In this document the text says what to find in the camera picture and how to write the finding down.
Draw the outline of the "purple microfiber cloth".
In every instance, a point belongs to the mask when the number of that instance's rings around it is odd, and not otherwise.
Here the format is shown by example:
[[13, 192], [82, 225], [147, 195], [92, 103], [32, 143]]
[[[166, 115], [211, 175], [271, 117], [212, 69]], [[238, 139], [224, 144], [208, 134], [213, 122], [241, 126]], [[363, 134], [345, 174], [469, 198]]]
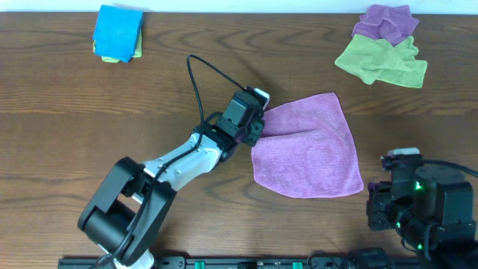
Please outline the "purple microfiber cloth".
[[252, 148], [254, 180], [300, 199], [345, 197], [364, 183], [354, 139], [335, 93], [322, 93], [266, 111]]

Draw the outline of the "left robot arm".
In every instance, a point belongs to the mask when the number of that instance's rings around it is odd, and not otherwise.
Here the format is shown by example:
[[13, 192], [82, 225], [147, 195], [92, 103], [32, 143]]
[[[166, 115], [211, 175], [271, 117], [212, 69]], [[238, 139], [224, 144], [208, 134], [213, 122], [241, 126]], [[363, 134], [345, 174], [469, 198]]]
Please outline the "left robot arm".
[[137, 163], [129, 157], [111, 168], [78, 219], [78, 228], [105, 254], [95, 268], [152, 268], [149, 248], [177, 192], [229, 160], [239, 144], [253, 147], [264, 128], [270, 95], [247, 87], [235, 92], [173, 151]]

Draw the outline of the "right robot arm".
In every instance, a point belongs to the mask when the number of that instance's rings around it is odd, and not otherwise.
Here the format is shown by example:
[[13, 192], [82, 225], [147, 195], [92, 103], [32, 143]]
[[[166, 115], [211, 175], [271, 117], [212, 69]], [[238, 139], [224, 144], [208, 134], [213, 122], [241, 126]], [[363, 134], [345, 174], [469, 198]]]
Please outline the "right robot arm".
[[423, 268], [476, 268], [474, 190], [465, 177], [477, 172], [449, 162], [390, 171], [391, 180], [368, 185], [368, 226], [395, 230]]

